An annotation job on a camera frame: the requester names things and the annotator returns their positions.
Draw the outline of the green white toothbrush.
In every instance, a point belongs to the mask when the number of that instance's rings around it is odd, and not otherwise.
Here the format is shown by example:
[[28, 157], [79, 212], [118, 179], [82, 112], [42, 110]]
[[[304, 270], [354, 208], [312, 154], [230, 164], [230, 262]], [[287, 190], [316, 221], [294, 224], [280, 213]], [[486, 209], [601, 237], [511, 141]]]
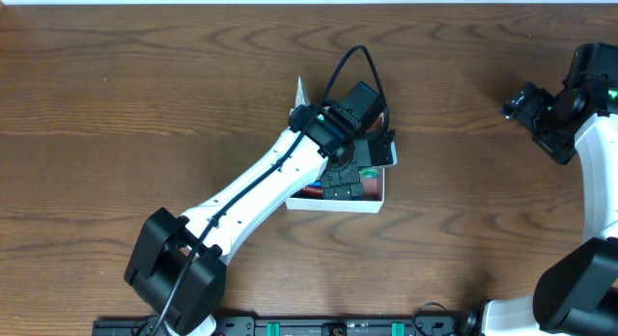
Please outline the green white toothbrush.
[[363, 179], [376, 179], [379, 176], [379, 168], [363, 168], [359, 174]]

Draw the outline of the red green toothpaste tube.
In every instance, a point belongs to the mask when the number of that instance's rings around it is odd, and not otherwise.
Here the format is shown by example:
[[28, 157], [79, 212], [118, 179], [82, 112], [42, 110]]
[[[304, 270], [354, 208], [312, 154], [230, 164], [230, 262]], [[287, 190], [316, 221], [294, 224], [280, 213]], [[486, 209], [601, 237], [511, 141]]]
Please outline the red green toothpaste tube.
[[300, 189], [299, 194], [301, 197], [305, 198], [323, 198], [323, 189], [321, 187], [316, 186], [304, 186]]

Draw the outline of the white lotion tube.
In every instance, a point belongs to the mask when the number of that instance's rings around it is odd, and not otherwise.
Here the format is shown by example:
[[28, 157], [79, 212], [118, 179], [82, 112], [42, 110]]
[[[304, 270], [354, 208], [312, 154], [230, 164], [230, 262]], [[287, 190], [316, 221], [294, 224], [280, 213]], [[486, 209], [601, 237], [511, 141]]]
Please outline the white lotion tube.
[[310, 105], [311, 101], [306, 93], [302, 78], [297, 78], [296, 93], [295, 93], [295, 107]]

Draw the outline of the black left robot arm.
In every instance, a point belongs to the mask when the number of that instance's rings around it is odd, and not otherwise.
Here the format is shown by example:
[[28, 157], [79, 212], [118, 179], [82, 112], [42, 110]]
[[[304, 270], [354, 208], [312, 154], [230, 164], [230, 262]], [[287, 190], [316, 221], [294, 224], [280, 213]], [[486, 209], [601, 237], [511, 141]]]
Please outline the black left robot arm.
[[207, 201], [145, 221], [125, 280], [158, 314], [149, 334], [212, 335], [227, 267], [282, 204], [315, 184], [320, 204], [369, 198], [362, 172], [396, 164], [381, 88], [356, 83], [342, 99], [309, 103], [299, 88], [288, 127], [247, 171]]

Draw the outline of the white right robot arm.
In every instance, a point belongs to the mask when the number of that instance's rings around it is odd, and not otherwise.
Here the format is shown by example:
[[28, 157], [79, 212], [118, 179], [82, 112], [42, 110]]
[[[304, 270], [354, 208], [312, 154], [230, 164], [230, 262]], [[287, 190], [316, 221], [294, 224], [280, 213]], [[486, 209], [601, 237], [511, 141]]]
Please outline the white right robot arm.
[[478, 335], [617, 333], [617, 47], [576, 47], [556, 94], [531, 82], [500, 113], [531, 134], [555, 163], [582, 177], [581, 238], [524, 297], [485, 302]]

